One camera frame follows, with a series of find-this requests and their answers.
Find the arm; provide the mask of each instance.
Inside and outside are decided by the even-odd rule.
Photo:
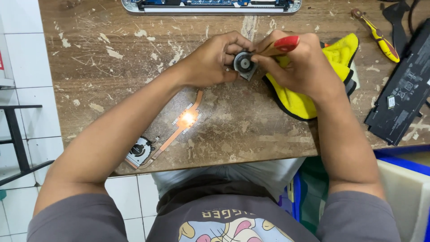
[[[257,53],[288,35],[291,33],[274,30],[257,46]],[[359,191],[384,199],[375,155],[351,110],[342,81],[321,51],[318,37],[300,35],[299,45],[287,55],[291,62],[286,69],[270,57],[254,55],[252,61],[267,69],[279,85],[313,100],[329,193]]]
[[[243,48],[252,50],[252,43],[235,31],[214,36],[92,122],[49,168],[33,214],[70,196],[107,194],[105,180],[166,103],[185,86],[208,87],[239,78],[225,65]]]

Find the worn table surface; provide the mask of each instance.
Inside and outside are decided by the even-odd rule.
[[[380,3],[303,0],[293,16],[131,16],[120,0],[39,0],[64,145],[206,39],[232,30],[254,42],[273,29],[315,32],[322,41],[355,33],[360,39],[354,61],[361,88],[352,94],[351,104],[366,130],[364,119],[395,64],[349,13],[352,8],[361,9],[389,36],[391,24],[382,16]],[[421,1],[414,25],[430,17],[428,9],[430,1]],[[316,122],[297,121],[283,113],[261,81],[263,74],[258,70],[251,81],[206,88],[199,106],[204,115],[196,125],[147,169],[134,171],[123,163],[116,173],[316,155]],[[150,140],[160,137],[157,148],[174,132],[171,122],[196,95],[196,89],[181,91],[145,132]],[[430,110],[423,107],[421,111],[423,118],[415,119],[399,146],[430,143]],[[387,147],[368,131],[366,136],[374,149]]]

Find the forearm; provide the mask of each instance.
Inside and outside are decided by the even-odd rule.
[[[345,93],[316,102],[322,161],[329,192],[356,190],[384,197],[378,165]]]
[[[166,103],[182,88],[170,70],[105,112],[53,163],[46,183],[100,183],[124,160]]]

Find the black battery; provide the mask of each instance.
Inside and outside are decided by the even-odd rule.
[[[412,37],[375,107],[364,121],[369,131],[398,145],[430,94],[430,19]]]

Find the black cable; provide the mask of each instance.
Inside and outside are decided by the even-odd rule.
[[[411,9],[409,10],[409,15],[408,15],[408,26],[409,26],[409,32],[411,32],[411,35],[413,35],[415,33],[415,30],[412,26],[412,13],[415,9],[415,7],[417,6],[417,4],[420,2],[421,0],[414,0],[414,2],[411,5]]]

